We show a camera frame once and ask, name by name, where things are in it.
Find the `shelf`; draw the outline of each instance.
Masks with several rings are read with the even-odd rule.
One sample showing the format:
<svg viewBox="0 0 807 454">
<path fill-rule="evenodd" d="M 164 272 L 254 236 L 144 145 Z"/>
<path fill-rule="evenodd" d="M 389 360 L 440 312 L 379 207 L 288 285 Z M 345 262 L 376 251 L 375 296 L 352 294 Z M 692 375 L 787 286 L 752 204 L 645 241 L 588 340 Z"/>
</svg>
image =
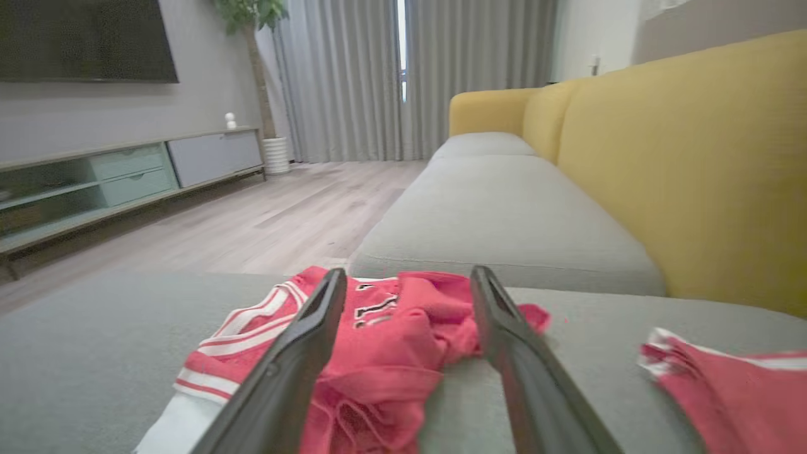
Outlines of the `shelf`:
<svg viewBox="0 0 807 454">
<path fill-rule="evenodd" d="M 71 184 L 70 186 L 59 187 L 57 189 L 52 189 L 50 191 L 40 192 L 39 194 L 27 195 L 25 197 L 20 197 L 18 199 L 6 200 L 5 202 L 0 202 L 0 210 L 16 207 L 18 205 L 29 204 L 31 202 L 36 202 L 37 200 L 49 199 L 51 197 L 67 194 L 69 192 L 80 191 L 81 189 L 98 186 L 99 184 L 100 183 L 96 181 L 90 183 Z"/>
<path fill-rule="evenodd" d="M 30 229 L 25 229 L 0 238 L 0 251 L 13 250 L 21 245 L 42 241 L 68 229 L 74 229 L 86 222 L 105 217 L 109 208 L 96 208 L 72 216 L 62 217 Z"/>
</svg>

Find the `gray wall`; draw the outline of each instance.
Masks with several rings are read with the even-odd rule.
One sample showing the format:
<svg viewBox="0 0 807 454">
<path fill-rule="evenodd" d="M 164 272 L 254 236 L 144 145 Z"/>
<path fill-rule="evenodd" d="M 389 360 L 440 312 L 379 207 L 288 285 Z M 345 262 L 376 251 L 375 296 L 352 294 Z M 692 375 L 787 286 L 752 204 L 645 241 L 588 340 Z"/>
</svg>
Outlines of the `gray wall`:
<svg viewBox="0 0 807 454">
<path fill-rule="evenodd" d="M 260 125 L 249 56 L 212 0 L 160 0 L 179 84 L 0 83 L 0 162 Z"/>
<path fill-rule="evenodd" d="M 639 25 L 633 63 L 807 28 L 807 0 L 691 0 Z"/>
</svg>

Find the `fabric upholstery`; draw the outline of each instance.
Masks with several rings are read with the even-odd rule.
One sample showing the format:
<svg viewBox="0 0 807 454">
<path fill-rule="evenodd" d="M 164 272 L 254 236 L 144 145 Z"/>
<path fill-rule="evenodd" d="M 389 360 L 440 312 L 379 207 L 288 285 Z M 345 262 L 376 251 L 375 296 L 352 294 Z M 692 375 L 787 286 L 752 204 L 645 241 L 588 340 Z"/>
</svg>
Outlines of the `fabric upholstery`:
<svg viewBox="0 0 807 454">
<path fill-rule="evenodd" d="M 535 150 L 507 132 L 469 132 L 450 137 L 432 159 L 495 155 L 535 156 Z"/>
<path fill-rule="evenodd" d="M 132 452 L 188 353 L 284 280 L 107 273 L 3 316 L 0 452 Z"/>
<path fill-rule="evenodd" d="M 590 79 L 559 168 L 647 248 L 671 296 L 807 317 L 807 31 Z"/>
<path fill-rule="evenodd" d="M 538 88 L 469 91 L 454 96 L 449 106 L 449 136 L 468 132 L 509 132 L 520 136 L 524 108 Z"/>
<path fill-rule="evenodd" d="M 436 159 L 367 235 L 352 275 L 467 275 L 507 285 L 664 295 L 642 245 L 550 162 L 534 156 Z"/>
<path fill-rule="evenodd" d="M 549 85 L 529 97 L 524 111 L 524 140 L 535 149 L 538 156 L 558 163 L 560 135 L 566 109 L 571 96 L 588 79 L 575 79 Z"/>
<path fill-rule="evenodd" d="M 765 309 L 532 288 L 508 293 L 517 304 L 538 304 L 552 314 L 548 345 L 626 453 L 705 453 L 683 412 L 636 365 L 654 327 L 734 355 L 807 345 L 807 322 Z M 503 405 L 501 377 L 487 362 L 448 368 L 426 405 L 420 441 L 440 448 L 434 452 L 515 452 Z"/>
</svg>

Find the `yellow sofa backrest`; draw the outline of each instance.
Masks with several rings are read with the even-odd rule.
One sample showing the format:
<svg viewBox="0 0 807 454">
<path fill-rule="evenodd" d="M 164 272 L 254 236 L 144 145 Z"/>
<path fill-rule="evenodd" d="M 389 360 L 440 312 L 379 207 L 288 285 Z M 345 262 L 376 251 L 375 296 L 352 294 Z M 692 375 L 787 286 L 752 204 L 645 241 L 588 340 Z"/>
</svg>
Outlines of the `yellow sofa backrest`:
<svg viewBox="0 0 807 454">
<path fill-rule="evenodd" d="M 558 167 L 645 245 L 670 296 L 807 317 L 807 31 L 588 79 Z"/>
<path fill-rule="evenodd" d="M 538 156 L 558 163 L 563 119 L 571 96 L 588 78 L 545 86 L 529 96 L 521 137 Z"/>
</svg>

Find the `tv stand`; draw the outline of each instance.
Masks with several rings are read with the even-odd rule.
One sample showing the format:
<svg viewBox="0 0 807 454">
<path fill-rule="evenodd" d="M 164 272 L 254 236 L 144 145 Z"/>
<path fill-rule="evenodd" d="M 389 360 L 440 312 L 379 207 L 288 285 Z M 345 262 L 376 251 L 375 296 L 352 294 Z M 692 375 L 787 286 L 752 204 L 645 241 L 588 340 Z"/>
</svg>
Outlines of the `tv stand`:
<svg viewBox="0 0 807 454">
<path fill-rule="evenodd" d="M 0 262 L 96 222 L 227 179 L 263 173 L 256 128 L 0 163 Z"/>
</svg>

